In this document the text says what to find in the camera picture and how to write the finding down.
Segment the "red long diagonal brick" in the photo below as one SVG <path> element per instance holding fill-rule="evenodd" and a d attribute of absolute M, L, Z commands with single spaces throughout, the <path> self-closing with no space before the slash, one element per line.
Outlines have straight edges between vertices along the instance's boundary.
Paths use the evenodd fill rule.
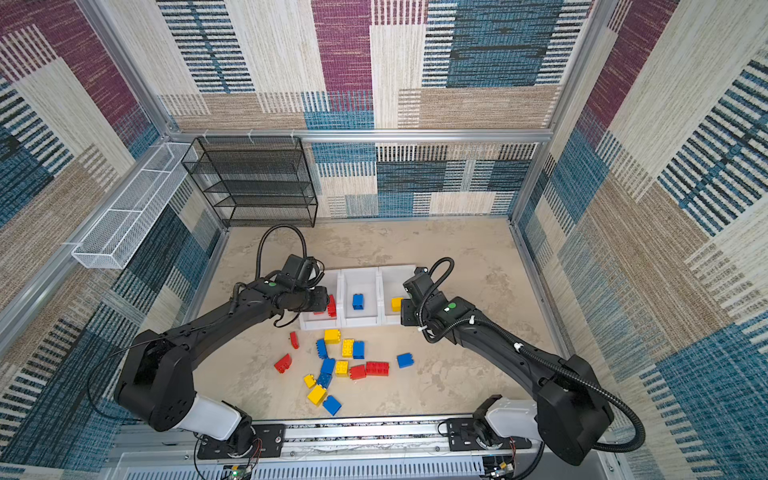
<path fill-rule="evenodd" d="M 337 317 L 336 301 L 335 301 L 335 297 L 332 294 L 329 295 L 329 303 L 328 303 L 328 307 L 327 307 L 327 313 L 328 313 L 328 315 L 331 318 L 336 318 Z"/>

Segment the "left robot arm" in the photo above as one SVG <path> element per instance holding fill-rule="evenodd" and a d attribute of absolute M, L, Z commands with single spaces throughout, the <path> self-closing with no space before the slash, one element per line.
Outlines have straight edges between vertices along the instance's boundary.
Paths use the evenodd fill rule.
<path fill-rule="evenodd" d="M 158 432 L 182 429 L 221 442 L 249 445 L 250 417 L 197 392 L 194 371 L 245 330 L 286 311 L 322 312 L 324 270 L 313 257 L 291 255 L 283 268 L 233 286 L 230 300 L 192 322 L 141 332 L 127 353 L 114 390 L 116 403 Z"/>

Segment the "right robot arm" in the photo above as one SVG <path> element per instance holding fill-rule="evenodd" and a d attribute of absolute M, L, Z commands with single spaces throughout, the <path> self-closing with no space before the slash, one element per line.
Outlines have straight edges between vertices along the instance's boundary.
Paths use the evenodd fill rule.
<path fill-rule="evenodd" d="M 540 350 L 464 298 L 447 299 L 424 267 L 403 288 L 401 324 L 421 327 L 432 343 L 446 340 L 473 351 L 522 386 L 536 402 L 535 432 L 553 453 L 579 465 L 590 451 L 609 450 L 600 439 L 615 415 L 586 360 Z"/>

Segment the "yellow brick top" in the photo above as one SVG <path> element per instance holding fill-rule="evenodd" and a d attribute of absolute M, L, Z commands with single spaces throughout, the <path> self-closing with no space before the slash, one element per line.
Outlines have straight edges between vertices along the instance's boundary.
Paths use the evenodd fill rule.
<path fill-rule="evenodd" d="M 340 344 L 342 341 L 342 335 L 339 329 L 331 329 L 324 331 L 324 342 L 326 345 Z"/>

